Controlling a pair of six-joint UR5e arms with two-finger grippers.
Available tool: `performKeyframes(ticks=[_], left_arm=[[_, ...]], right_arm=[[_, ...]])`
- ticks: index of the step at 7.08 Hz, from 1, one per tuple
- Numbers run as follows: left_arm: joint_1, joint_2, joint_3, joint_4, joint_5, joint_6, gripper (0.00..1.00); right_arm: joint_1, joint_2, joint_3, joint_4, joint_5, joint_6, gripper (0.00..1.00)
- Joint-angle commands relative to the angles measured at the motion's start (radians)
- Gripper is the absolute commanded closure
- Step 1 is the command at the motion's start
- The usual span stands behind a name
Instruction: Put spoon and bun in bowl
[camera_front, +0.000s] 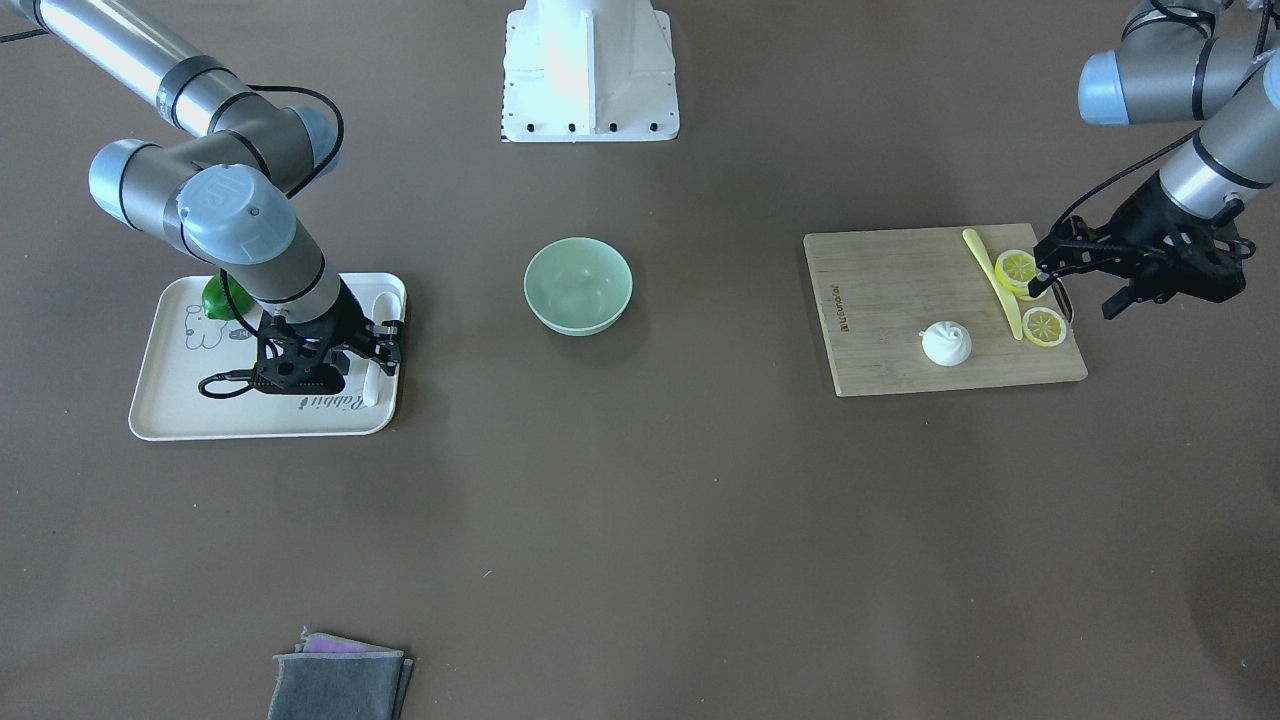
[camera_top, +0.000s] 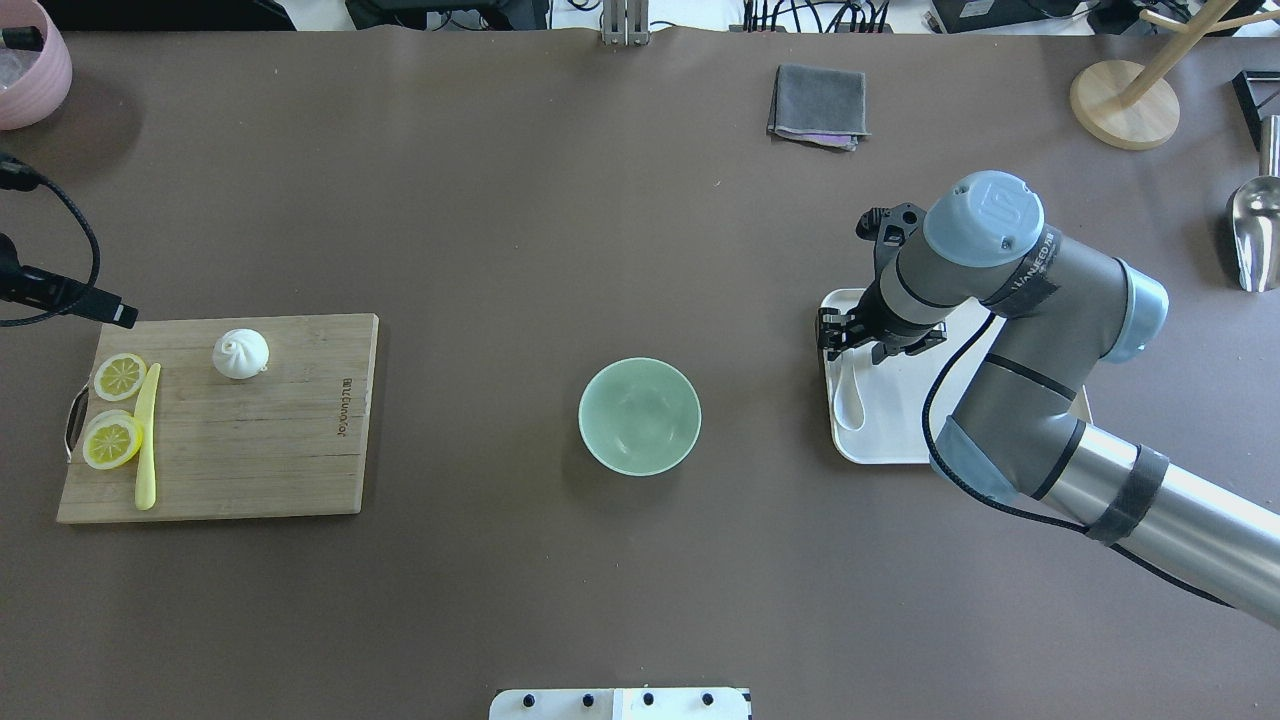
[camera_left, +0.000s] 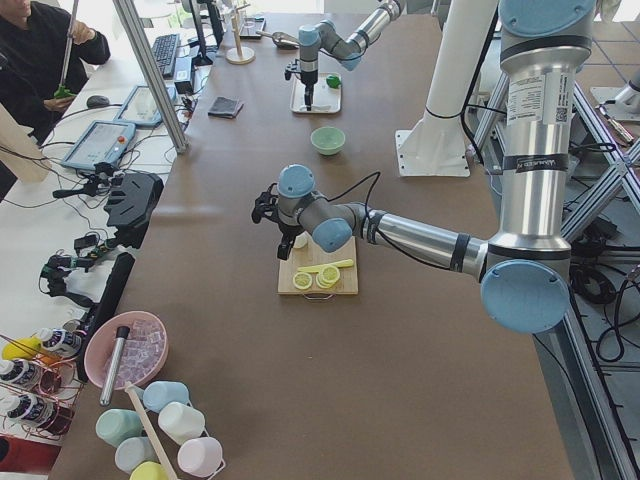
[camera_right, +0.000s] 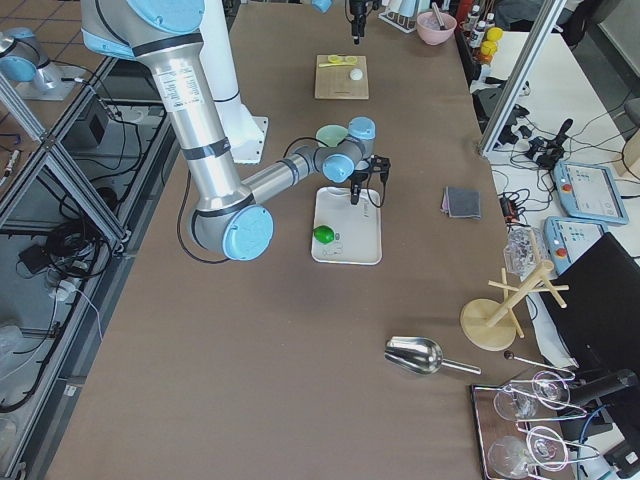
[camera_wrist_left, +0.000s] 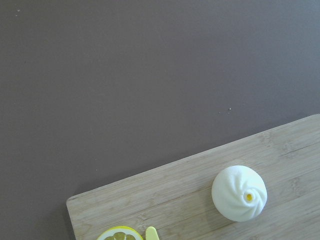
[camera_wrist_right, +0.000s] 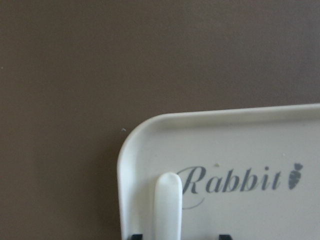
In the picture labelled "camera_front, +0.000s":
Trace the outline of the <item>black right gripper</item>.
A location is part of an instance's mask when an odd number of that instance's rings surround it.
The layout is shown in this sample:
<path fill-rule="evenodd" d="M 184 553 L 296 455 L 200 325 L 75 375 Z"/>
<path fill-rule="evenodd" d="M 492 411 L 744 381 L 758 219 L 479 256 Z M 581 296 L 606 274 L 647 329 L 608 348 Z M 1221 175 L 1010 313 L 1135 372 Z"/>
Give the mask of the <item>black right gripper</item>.
<path fill-rule="evenodd" d="M 376 325 L 344 281 L 335 302 L 310 322 L 264 313 L 250 388 L 265 395 L 338 395 L 346 388 L 349 356 L 372 360 L 396 377 L 402 360 L 404 322 Z"/>

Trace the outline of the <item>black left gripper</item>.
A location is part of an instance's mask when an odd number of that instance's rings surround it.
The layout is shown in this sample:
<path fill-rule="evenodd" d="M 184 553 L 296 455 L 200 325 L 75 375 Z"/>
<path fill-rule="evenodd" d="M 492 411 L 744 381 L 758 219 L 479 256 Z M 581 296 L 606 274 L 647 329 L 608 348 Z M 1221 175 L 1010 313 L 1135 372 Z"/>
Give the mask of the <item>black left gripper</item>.
<path fill-rule="evenodd" d="M 1222 209 L 1199 218 L 1178 206 L 1151 177 L 1100 227 L 1062 217 L 1060 236 L 1034 246 L 1028 296 L 1038 299 L 1061 275 L 1102 272 L 1126 283 L 1102 305 L 1112 320 L 1137 304 L 1165 304 L 1178 295 L 1222 304 L 1247 287 L 1244 263 L 1256 245 L 1235 219 L 1245 204 L 1230 193 Z"/>

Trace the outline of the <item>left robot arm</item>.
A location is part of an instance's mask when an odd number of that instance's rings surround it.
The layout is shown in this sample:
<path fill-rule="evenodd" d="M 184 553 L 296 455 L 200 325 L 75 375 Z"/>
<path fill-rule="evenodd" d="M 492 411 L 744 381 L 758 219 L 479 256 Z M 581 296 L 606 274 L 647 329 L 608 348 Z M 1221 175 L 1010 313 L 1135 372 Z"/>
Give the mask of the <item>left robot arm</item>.
<path fill-rule="evenodd" d="M 1085 63 L 1085 122 L 1199 128 L 1105 224 L 1060 218 L 1036 246 L 1030 295 L 1064 275 L 1103 272 L 1126 282 L 1103 304 L 1110 319 L 1134 304 L 1180 293 L 1220 304 L 1245 288 L 1254 245 L 1235 220 L 1279 178 L 1277 38 L 1222 38 L 1221 13 L 1220 1 L 1139 3 L 1120 45 Z"/>

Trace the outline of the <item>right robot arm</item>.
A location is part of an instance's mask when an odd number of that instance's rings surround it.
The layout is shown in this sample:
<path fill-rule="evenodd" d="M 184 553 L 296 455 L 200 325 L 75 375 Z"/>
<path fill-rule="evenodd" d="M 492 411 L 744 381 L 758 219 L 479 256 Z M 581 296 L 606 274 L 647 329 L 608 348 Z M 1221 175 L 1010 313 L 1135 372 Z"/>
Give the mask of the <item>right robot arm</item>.
<path fill-rule="evenodd" d="M 5 1 L 37 35 L 72 46 L 189 140 L 170 147 L 137 138 L 104 146 L 90 165 L 93 201 L 110 217 L 216 269 L 232 318 L 232 286 L 261 313 L 248 327 L 253 365 L 212 374 L 198 392 L 230 382 L 234 395 L 338 395 L 349 360 L 388 377 L 401 369 L 401 320 L 369 318 L 298 219 L 293 199 L 337 161 L 346 123 L 337 105 L 279 108 L 268 87 L 129 1 Z"/>

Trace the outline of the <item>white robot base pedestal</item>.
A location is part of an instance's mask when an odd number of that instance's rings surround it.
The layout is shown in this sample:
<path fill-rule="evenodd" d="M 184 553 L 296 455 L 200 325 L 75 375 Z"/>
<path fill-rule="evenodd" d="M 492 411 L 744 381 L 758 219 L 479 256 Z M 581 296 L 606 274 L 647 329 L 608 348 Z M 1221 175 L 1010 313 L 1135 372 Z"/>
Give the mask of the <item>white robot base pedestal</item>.
<path fill-rule="evenodd" d="M 526 1 L 507 15 L 504 28 L 503 141 L 678 137 L 668 13 L 649 1 Z"/>

